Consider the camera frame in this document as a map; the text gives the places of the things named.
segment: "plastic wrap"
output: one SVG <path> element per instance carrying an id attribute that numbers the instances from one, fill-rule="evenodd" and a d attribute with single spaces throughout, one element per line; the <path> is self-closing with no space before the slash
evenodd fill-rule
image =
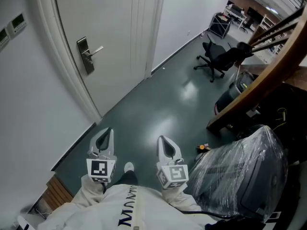
<path id="1" fill-rule="evenodd" d="M 189 176 L 188 193 L 203 211 L 266 220 L 287 178 L 283 147 L 268 126 L 204 154 Z"/>

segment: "wall control panel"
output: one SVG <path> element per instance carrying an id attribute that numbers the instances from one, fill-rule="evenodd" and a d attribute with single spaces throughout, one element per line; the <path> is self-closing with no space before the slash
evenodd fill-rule
<path id="1" fill-rule="evenodd" d="M 24 15 L 23 13 L 21 13 L 8 24 L 8 29 L 9 29 L 11 36 L 14 36 L 26 26 L 27 26 L 27 23 L 24 19 Z"/>
<path id="2" fill-rule="evenodd" d="M 6 30 L 6 28 L 4 27 L 1 31 L 0 31 L 0 51 L 6 46 L 6 44 L 10 41 L 10 36 Z"/>

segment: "door handle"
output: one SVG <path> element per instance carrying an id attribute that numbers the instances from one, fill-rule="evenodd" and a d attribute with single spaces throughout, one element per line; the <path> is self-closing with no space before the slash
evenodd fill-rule
<path id="1" fill-rule="evenodd" d="M 83 61 L 83 64 L 85 66 L 85 70 L 88 75 L 90 75 L 94 70 L 94 64 L 92 62 L 92 56 L 96 53 L 98 53 L 100 50 L 103 49 L 102 46 L 100 46 L 98 49 L 96 49 L 94 52 L 90 53 L 90 49 L 88 48 L 86 37 L 80 39 L 77 41 L 77 45 L 81 54 L 81 58 Z"/>

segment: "glossy floor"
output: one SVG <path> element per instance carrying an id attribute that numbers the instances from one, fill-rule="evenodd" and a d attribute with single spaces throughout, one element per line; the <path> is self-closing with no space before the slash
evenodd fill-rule
<path id="1" fill-rule="evenodd" d="M 217 44 L 226 50 L 237 44 L 230 36 L 224 40 L 212 35 Z M 235 137 L 227 129 L 219 136 L 206 129 L 214 116 L 214 104 L 227 90 L 236 74 L 232 67 L 223 79 L 216 73 L 210 83 L 210 69 L 195 71 L 195 65 L 203 64 L 196 56 L 204 55 L 202 42 L 197 38 L 171 58 L 151 78 L 143 81 L 121 100 L 68 155 L 56 169 L 58 178 L 74 195 L 81 187 L 80 178 L 87 173 L 86 153 L 90 139 L 99 130 L 111 127 L 114 130 L 115 153 L 118 157 L 113 177 L 115 183 L 123 174 L 126 162 L 132 162 L 140 185 L 160 189 L 155 176 L 157 163 L 156 142 L 160 135 L 174 140 L 185 162 L 192 165 L 197 155 L 196 147 L 209 143 L 216 148 L 232 142 Z M 256 57 L 249 62 L 259 63 Z"/>

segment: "black pants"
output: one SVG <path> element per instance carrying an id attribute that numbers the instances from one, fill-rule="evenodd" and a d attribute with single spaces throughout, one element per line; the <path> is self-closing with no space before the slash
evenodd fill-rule
<path id="1" fill-rule="evenodd" d="M 123 176 L 117 181 L 114 185 L 120 185 L 120 184 L 126 184 L 126 185 L 135 185 L 138 186 L 138 178 L 136 177 L 134 171 L 127 171 L 123 174 Z"/>

